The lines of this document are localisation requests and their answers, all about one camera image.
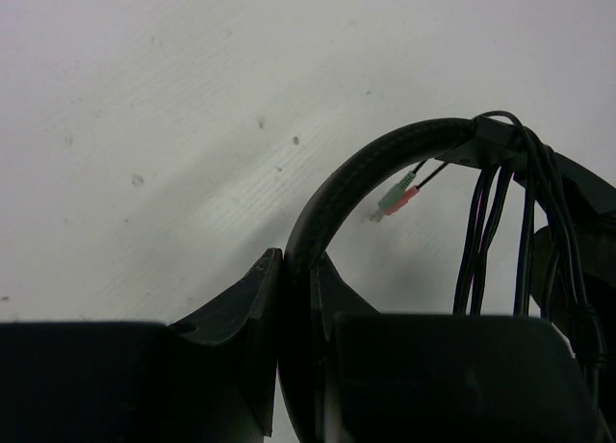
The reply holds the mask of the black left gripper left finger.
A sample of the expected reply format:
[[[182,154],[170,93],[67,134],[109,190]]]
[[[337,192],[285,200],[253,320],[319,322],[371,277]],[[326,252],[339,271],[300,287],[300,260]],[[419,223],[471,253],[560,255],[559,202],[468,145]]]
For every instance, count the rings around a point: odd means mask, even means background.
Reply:
[[[5,442],[261,442],[272,429],[276,297],[270,248],[171,324],[4,323]]]

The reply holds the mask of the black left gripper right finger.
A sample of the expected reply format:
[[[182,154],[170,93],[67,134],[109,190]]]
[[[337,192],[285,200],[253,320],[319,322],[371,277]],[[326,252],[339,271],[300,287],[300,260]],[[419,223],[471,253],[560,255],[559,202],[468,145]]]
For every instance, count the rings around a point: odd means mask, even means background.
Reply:
[[[550,324],[380,313],[328,257],[310,274],[320,442],[603,442],[578,365]]]

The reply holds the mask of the black over-ear headphones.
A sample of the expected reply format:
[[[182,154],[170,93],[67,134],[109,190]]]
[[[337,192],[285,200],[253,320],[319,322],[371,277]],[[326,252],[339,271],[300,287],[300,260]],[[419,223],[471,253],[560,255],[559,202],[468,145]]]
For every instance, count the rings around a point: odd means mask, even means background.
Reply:
[[[478,169],[452,316],[537,318],[562,336],[615,438],[615,190],[513,115],[417,122],[368,144],[320,186],[285,251],[278,368],[297,438],[316,438],[310,274],[355,206],[404,167]]]

